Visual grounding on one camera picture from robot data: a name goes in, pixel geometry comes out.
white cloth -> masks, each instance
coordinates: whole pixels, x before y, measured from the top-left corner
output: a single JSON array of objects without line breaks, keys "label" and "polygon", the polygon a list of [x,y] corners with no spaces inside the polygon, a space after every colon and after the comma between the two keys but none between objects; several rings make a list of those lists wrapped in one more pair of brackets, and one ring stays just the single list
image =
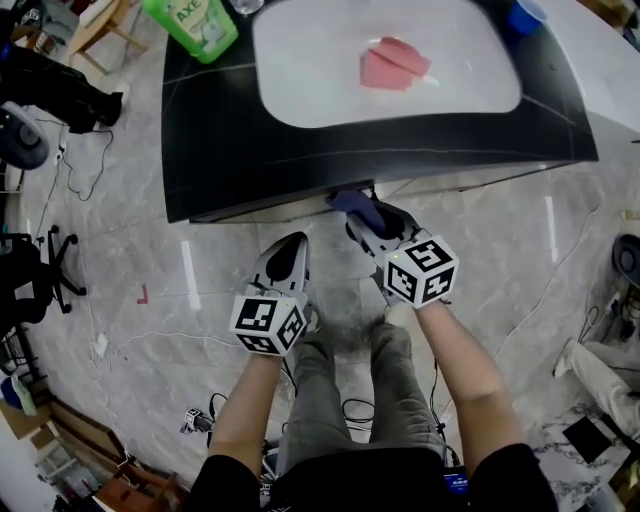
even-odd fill
[{"label": "white cloth", "polygon": [[[615,356],[618,361],[624,356],[612,347],[606,348],[617,352]],[[610,350],[597,350],[607,358],[614,355]],[[631,388],[625,381],[589,349],[575,341],[569,342],[563,357],[600,409],[611,416],[620,430],[636,439],[640,434],[640,400],[629,396]]]},{"label": "white cloth", "polygon": [[637,352],[630,355],[618,348],[597,341],[588,341],[584,346],[616,372],[631,388],[631,391],[640,392],[640,358]]}]

white cable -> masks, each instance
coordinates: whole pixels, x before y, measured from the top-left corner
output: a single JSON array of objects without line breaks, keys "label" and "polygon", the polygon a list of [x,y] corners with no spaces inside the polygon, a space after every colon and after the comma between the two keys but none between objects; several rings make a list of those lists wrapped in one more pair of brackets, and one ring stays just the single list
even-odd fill
[{"label": "white cable", "polygon": [[511,331],[509,332],[509,334],[507,334],[507,337],[504,339],[504,341],[502,342],[502,344],[500,345],[500,348],[498,349],[498,351],[496,352],[494,359],[498,358],[498,354],[500,354],[500,352],[502,351],[502,349],[504,348],[505,343],[509,340],[509,338],[511,338],[511,336],[513,336],[513,334],[518,331],[518,329],[520,329],[520,327],[522,327],[524,325],[524,323],[529,320],[529,318],[531,318],[536,311],[538,311],[538,309],[540,308],[540,306],[542,305],[542,303],[544,302],[544,299],[547,296],[547,292],[549,291],[549,288],[551,288],[551,285],[553,284],[553,282],[555,281],[555,278],[558,274],[558,271],[560,270],[560,268],[562,267],[562,265],[565,263],[565,261],[567,261],[571,255],[575,252],[575,250],[580,246],[580,244],[582,244],[582,242],[584,242],[584,240],[587,238],[587,235],[591,232],[591,228],[589,228],[588,230],[586,230],[587,228],[587,224],[588,224],[588,220],[591,216],[595,215],[598,210],[600,210],[600,207],[602,206],[602,198],[600,200],[600,204],[598,204],[598,206],[592,210],[591,212],[589,212],[589,214],[587,214],[587,216],[584,219],[584,223],[582,224],[582,231],[580,231],[580,238],[578,239],[576,245],[573,246],[573,248],[566,254],[566,256],[564,258],[562,258],[562,260],[560,261],[560,263],[558,264],[558,266],[553,270],[553,272],[551,273],[551,277],[549,278],[549,281],[547,282],[547,286],[545,286],[544,291],[542,292],[542,296],[540,297],[540,299],[538,300],[538,302],[536,303],[536,305],[534,306],[534,308],[529,311],[529,313],[527,314],[527,316],[525,316],[520,323],[518,323],[518,325],[516,325],[513,329],[511,329]]},{"label": "white cable", "polygon": [[[82,256],[82,250],[79,251],[80,252],[80,266],[82,267],[82,275],[84,278],[84,282],[87,282],[87,273],[85,271],[85,267],[84,267],[84,258]],[[113,427],[114,431],[118,430],[118,427],[116,426],[116,422],[114,421],[113,418],[117,418],[118,415],[113,412],[111,409],[109,409],[109,407],[107,407],[107,404],[109,403],[109,395],[107,394],[107,392],[104,390],[104,388],[102,387],[102,385],[100,384],[100,381],[102,380],[102,378],[104,377],[104,375],[102,374],[102,372],[100,371],[100,369],[96,366],[95,361],[93,360],[93,355],[95,353],[95,333],[96,333],[96,326],[93,320],[93,309],[91,308],[91,300],[89,298],[89,295],[87,295],[87,304],[89,305],[89,317],[91,318],[91,346],[89,348],[89,350],[91,351],[91,357],[89,358],[89,362],[91,363],[91,365],[93,366],[93,368],[98,372],[98,374],[100,375],[96,380],[94,380],[94,384],[96,384],[98,386],[98,388],[100,389],[100,391],[102,391],[102,394],[104,395],[104,404],[102,404],[102,406],[106,409],[108,415],[109,415],[109,419],[111,420],[111,426]],[[125,462],[126,463],[129,460],[129,457],[131,456],[131,454],[129,453],[129,445],[127,443],[127,440],[124,438],[124,436],[121,436],[122,440],[124,441],[124,454],[126,456]]]},{"label": "white cable", "polygon": [[129,345],[129,343],[131,343],[133,340],[137,340],[139,338],[144,338],[145,336],[148,336],[149,334],[158,334],[160,336],[184,336],[185,338],[193,338],[193,339],[198,339],[198,340],[212,340],[212,341],[216,341],[222,345],[226,345],[228,347],[238,347],[240,348],[242,345],[240,345],[239,343],[230,343],[228,341],[223,341],[219,338],[214,338],[213,336],[197,336],[197,335],[193,335],[193,334],[186,334],[184,332],[159,332],[159,331],[149,331],[149,332],[145,332],[144,334],[139,334],[138,336],[132,336],[131,338],[129,338],[129,341],[127,341],[126,343],[123,343],[122,345],[118,345],[118,347],[116,348],[115,352],[113,353],[113,356],[111,358],[109,358],[109,371],[111,371],[111,360],[116,357],[118,355],[118,352],[120,351],[121,348],[124,348],[126,346]]}]

pink food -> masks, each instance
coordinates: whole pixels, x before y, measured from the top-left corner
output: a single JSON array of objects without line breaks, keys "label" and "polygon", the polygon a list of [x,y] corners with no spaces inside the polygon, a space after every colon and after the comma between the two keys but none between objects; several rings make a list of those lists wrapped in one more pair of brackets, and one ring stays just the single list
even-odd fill
[{"label": "pink food", "polygon": [[413,77],[409,71],[371,50],[362,57],[361,66],[360,83],[365,87],[406,91],[411,86]]},{"label": "pink food", "polygon": [[431,65],[431,61],[420,55],[413,46],[393,37],[383,37],[371,51],[421,77],[427,74]]}]

bottle label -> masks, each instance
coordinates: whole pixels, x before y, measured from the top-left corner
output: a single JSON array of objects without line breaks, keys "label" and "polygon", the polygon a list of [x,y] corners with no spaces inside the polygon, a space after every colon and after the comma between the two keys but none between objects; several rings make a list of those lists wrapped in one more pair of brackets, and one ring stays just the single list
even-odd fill
[{"label": "bottle label", "polygon": [[213,50],[227,35],[214,0],[171,0],[169,10],[170,16],[205,52]]}]

green bottle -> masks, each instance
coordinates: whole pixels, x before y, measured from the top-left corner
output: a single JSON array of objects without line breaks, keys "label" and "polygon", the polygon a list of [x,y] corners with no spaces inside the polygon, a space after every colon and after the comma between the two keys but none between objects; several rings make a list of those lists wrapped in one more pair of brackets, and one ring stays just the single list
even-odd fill
[{"label": "green bottle", "polygon": [[142,6],[203,64],[217,59],[238,37],[220,0],[143,0]]}]

